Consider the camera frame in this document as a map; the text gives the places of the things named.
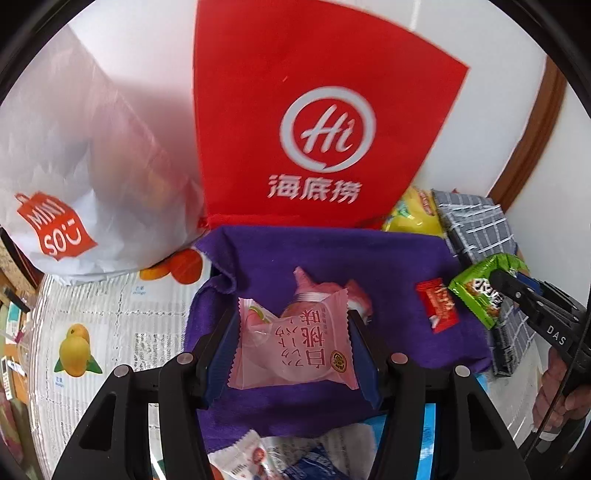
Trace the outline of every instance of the red haidilao bag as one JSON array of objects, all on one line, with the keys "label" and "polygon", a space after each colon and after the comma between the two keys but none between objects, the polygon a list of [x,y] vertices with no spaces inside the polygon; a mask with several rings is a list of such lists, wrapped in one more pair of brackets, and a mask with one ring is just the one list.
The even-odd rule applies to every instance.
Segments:
[{"label": "red haidilao bag", "polygon": [[381,224],[467,73],[391,22],[320,0],[200,0],[195,40],[211,227]]}]

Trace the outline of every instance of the cord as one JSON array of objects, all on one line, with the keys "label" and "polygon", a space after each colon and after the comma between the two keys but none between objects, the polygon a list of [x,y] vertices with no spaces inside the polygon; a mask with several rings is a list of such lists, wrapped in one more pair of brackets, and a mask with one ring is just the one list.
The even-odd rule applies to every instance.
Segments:
[{"label": "cord", "polygon": [[548,423],[550,416],[552,415],[552,412],[554,411],[554,408],[555,408],[556,404],[558,403],[558,399],[560,398],[560,396],[562,395],[562,392],[564,391],[564,387],[566,386],[566,382],[569,380],[570,374],[573,371],[574,363],[575,363],[577,357],[579,356],[579,352],[581,351],[581,349],[583,347],[583,344],[585,342],[585,338],[587,336],[587,331],[589,330],[590,324],[591,324],[591,287],[589,290],[589,298],[587,299],[587,311],[585,312],[585,325],[583,327],[583,333],[581,334],[581,338],[579,339],[579,343],[577,344],[577,349],[573,355],[573,359],[569,363],[569,367],[566,369],[566,373],[564,375],[564,378],[562,379],[562,382],[560,382],[560,386],[558,387],[558,391],[556,392],[556,395],[554,395],[552,402],[550,402],[550,407],[548,408],[548,411],[546,412],[546,415],[544,415],[544,419],[542,420],[542,423],[540,424],[538,430],[536,431],[536,433],[534,435],[534,440],[531,442],[529,448],[527,449],[527,452],[525,453],[525,456],[523,457],[524,461],[527,460],[527,457],[530,456],[530,453],[538,445],[538,442],[540,440],[540,435],[542,435],[542,432],[546,428],[546,424]]}]

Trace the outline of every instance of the yellow snack bag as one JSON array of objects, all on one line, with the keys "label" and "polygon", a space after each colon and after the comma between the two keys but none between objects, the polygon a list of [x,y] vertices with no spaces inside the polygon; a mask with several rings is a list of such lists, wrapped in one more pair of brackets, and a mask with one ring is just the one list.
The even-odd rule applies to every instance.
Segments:
[{"label": "yellow snack bag", "polygon": [[386,218],[382,230],[444,236],[433,194],[410,186]]}]

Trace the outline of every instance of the green snack package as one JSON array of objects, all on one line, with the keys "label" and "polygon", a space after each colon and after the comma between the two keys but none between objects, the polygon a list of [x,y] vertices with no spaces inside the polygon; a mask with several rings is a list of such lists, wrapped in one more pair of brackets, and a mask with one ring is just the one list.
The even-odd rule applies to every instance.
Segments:
[{"label": "green snack package", "polygon": [[488,280],[491,272],[498,268],[511,275],[527,270],[523,260],[515,255],[495,254],[464,270],[448,286],[489,330],[499,317],[504,299],[502,294],[492,289]]}]

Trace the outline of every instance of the newspaper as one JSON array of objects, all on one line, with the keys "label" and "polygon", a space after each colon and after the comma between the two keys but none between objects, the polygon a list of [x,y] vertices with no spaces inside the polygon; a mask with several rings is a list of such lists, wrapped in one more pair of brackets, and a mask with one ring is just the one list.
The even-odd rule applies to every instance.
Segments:
[{"label": "newspaper", "polygon": [[[45,277],[33,311],[29,372],[31,433],[45,478],[51,478],[76,425],[117,365],[134,371],[161,367],[183,351],[191,301],[210,269],[203,258],[202,276],[190,285],[176,282],[171,274],[144,281],[132,273],[78,286]],[[56,367],[60,344],[76,323],[88,332],[101,374],[74,378]],[[162,450],[155,405],[148,408],[148,434],[158,474]]]}]

